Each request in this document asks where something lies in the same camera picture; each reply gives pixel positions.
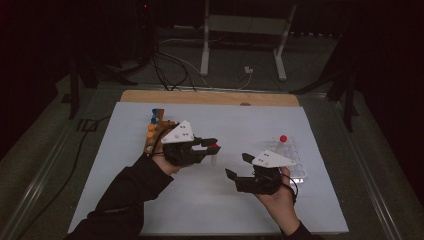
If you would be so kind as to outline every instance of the metal rail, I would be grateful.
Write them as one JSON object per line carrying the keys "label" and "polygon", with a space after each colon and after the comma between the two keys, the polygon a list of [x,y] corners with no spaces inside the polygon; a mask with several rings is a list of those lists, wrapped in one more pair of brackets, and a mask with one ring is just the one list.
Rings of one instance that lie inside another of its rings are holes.
{"label": "metal rail", "polygon": [[87,89],[87,93],[82,98],[80,110],[76,113],[73,120],[70,120],[63,128],[43,165],[28,185],[23,197],[18,203],[18,206],[15,208],[11,217],[2,229],[0,233],[1,240],[14,240],[19,236],[20,231],[22,231],[25,223],[27,222],[29,214],[43,192],[43,189],[59,160],[70,132],[77,126],[81,114],[87,108],[92,96],[92,90]]}
{"label": "metal rail", "polygon": [[331,102],[333,111],[337,117],[338,127],[341,132],[344,134],[345,139],[349,145],[349,150],[351,156],[353,157],[356,167],[359,170],[360,177],[364,183],[364,186],[368,192],[368,195],[371,199],[371,202],[374,206],[375,212],[377,213],[378,218],[380,219],[381,226],[383,231],[386,234],[387,239],[389,240],[402,240],[402,236],[392,218],[389,208],[384,200],[383,195],[380,193],[376,182],[374,181],[373,175],[368,168],[368,165],[365,161],[364,156],[359,150],[358,145],[355,140],[352,139],[352,136],[347,131],[344,122],[343,122],[343,109],[339,102]]}

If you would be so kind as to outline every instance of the finger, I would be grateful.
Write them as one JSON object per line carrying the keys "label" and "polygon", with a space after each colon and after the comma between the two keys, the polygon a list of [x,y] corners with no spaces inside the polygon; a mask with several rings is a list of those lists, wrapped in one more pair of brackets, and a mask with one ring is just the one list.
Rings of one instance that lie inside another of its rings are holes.
{"label": "finger", "polygon": [[282,182],[286,185],[290,184],[290,170],[287,167],[280,167],[280,171],[283,174]]}

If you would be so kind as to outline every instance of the white board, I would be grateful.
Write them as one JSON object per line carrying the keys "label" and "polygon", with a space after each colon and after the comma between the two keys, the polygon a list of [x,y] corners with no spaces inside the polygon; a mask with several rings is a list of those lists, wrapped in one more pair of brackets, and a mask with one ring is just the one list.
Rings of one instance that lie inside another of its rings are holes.
{"label": "white board", "polygon": [[184,168],[158,199],[145,204],[142,235],[260,235],[278,234],[278,226],[263,205],[237,192],[225,168],[252,176],[242,153],[262,152],[274,137],[295,136],[309,179],[299,186],[298,217],[317,233],[347,232],[348,227],[302,107],[228,106],[162,103],[117,103],[69,227],[90,211],[125,167],[142,154],[153,108],[165,109],[164,120],[191,123],[194,135],[217,138],[215,161]]}

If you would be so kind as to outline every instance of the dark background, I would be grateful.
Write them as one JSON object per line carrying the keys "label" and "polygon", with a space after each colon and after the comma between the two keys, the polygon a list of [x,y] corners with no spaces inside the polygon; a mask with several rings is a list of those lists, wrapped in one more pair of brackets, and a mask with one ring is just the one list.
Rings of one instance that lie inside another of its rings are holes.
{"label": "dark background", "polygon": [[[142,24],[164,28],[175,25],[197,28],[203,24],[203,1],[135,2],[151,7],[153,15],[147,18],[152,21],[141,21]],[[226,13],[238,4],[237,14],[269,17],[280,14],[278,7],[270,12],[253,0],[243,1],[243,4],[241,1],[211,2],[211,12]],[[279,2],[270,1],[269,4],[278,5]],[[123,21],[122,24],[133,16],[125,14],[134,10],[133,3],[112,0],[1,3],[1,158],[56,96],[54,84],[69,73],[69,43],[72,40],[78,39],[87,53],[109,63],[116,63],[117,58],[134,57],[125,46],[137,36],[114,25],[118,23],[116,19]],[[116,21],[105,23],[101,6],[103,11],[116,9],[107,15]],[[145,14],[142,11],[139,10],[140,16]],[[354,70],[356,90],[364,94],[421,203],[424,203],[420,184],[424,170],[421,144],[424,133],[421,114],[424,103],[423,13],[423,5],[418,0],[301,1],[291,29],[298,37],[312,33],[339,39],[324,72],[335,71],[345,64]],[[143,45],[139,47],[139,55],[144,54]]]}

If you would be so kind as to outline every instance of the metal stand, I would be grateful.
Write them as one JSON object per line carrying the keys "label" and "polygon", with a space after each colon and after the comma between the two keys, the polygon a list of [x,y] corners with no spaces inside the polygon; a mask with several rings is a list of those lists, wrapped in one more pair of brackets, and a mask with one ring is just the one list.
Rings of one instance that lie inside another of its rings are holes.
{"label": "metal stand", "polygon": [[292,5],[287,19],[253,18],[240,16],[211,15],[209,13],[209,0],[205,0],[205,30],[203,40],[202,63],[200,65],[200,75],[206,77],[209,68],[209,31],[225,32],[247,32],[260,34],[281,35],[280,45],[274,49],[275,65],[277,68],[278,79],[287,80],[284,70],[283,60],[281,58],[284,45],[290,32],[291,23],[297,5]]}

